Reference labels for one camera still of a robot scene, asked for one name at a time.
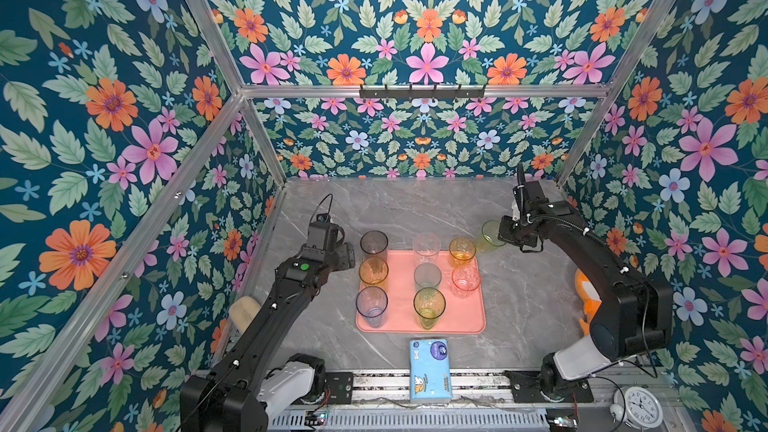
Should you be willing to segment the dark grey tall glass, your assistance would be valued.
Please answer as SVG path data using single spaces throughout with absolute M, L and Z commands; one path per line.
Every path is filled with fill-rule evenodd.
M 379 230 L 365 232 L 360 238 L 360 248 L 366 259 L 376 257 L 386 261 L 389 248 L 388 236 Z

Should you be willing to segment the amber tall glass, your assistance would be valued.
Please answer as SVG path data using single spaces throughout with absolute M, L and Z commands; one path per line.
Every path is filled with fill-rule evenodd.
M 369 257 L 365 259 L 359 267 L 358 276 L 361 286 L 379 287 L 386 289 L 389 277 L 389 266 L 387 262 L 380 257 Z

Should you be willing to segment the blue-grey tall glass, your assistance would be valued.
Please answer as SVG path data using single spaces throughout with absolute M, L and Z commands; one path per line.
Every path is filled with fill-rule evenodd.
M 386 319 L 389 298 L 384 289 L 378 286 L 363 288 L 355 300 L 357 313 L 372 328 L 380 328 Z

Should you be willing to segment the yellow short glass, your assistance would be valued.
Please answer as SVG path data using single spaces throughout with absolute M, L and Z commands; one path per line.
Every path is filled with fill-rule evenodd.
M 449 262 L 454 268 L 471 263 L 476 254 L 477 248 L 471 238 L 457 237 L 449 244 Z

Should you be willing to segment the pink short glass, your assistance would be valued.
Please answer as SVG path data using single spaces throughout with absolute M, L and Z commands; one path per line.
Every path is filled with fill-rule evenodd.
M 466 298 L 482 284 L 482 277 L 474 264 L 456 267 L 451 275 L 452 293 L 459 298 Z

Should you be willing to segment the clear tall glass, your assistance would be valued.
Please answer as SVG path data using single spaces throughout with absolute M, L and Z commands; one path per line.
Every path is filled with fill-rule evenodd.
M 421 233 L 413 239 L 413 261 L 416 267 L 434 263 L 441 251 L 441 240 L 434 233 Z

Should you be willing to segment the teal tall glass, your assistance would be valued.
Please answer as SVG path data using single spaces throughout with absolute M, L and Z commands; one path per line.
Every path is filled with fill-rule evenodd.
M 421 263 L 413 273 L 413 279 L 417 290 L 425 288 L 438 289 L 442 282 L 442 271 L 434 263 Z

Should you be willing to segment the light green tall glass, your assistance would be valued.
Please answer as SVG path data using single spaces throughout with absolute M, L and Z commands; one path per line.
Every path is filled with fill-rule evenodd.
M 431 330 L 446 310 L 446 299 L 436 287 L 424 287 L 418 290 L 413 299 L 414 311 L 420 326 Z

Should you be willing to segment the pink plastic tray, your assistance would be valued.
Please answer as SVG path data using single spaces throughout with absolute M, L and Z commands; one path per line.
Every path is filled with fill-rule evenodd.
M 388 306 L 379 327 L 371 326 L 360 314 L 356 314 L 356 326 L 366 333 L 395 334 L 443 334 L 476 335 L 486 327 L 486 315 L 482 286 L 472 291 L 460 291 L 453 282 L 455 266 L 451 263 L 450 253 L 441 251 L 436 259 L 436 266 L 442 272 L 439 290 L 446 299 L 445 312 L 437 319 L 431 329 L 424 329 L 413 306 L 413 299 L 418 291 L 414 280 L 415 258 L 412 251 L 388 252 L 389 276 L 386 292 Z

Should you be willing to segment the green short glass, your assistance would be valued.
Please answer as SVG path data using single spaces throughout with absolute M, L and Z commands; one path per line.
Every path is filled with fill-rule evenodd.
M 489 220 L 485 222 L 475 240 L 478 253 L 486 253 L 497 250 L 505 245 L 505 242 L 499 238 L 500 222 L 498 220 Z

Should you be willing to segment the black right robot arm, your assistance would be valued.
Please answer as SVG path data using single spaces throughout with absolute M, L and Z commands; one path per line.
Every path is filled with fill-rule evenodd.
M 537 388 L 554 400 L 578 382 L 620 361 L 667 348 L 672 340 L 673 289 L 623 261 L 565 200 L 549 200 L 539 182 L 517 166 L 517 213 L 501 218 L 498 239 L 523 253 L 558 246 L 595 289 L 597 306 L 588 332 L 569 347 L 546 355 Z

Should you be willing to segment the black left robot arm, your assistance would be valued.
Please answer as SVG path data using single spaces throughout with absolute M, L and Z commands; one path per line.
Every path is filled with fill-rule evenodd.
M 222 360 L 180 393 L 181 431 L 265 431 L 272 413 L 258 393 L 267 367 L 288 331 L 332 272 L 354 266 L 343 228 L 321 213 L 299 252 L 275 270 L 265 304 Z

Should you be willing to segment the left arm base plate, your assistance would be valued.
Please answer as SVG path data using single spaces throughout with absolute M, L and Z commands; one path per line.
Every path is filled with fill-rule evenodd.
M 354 378 L 355 375 L 348 371 L 325 372 L 316 375 L 309 392 L 300 397 L 295 405 L 319 408 L 329 404 L 351 404 Z

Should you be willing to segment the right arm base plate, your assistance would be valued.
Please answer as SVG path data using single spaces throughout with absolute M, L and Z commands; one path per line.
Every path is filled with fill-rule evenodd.
M 552 392 L 544 392 L 539 372 L 533 370 L 505 370 L 503 375 L 510 382 L 513 400 L 523 403 L 593 403 L 595 401 L 592 389 L 587 380 L 566 382 L 557 386 Z

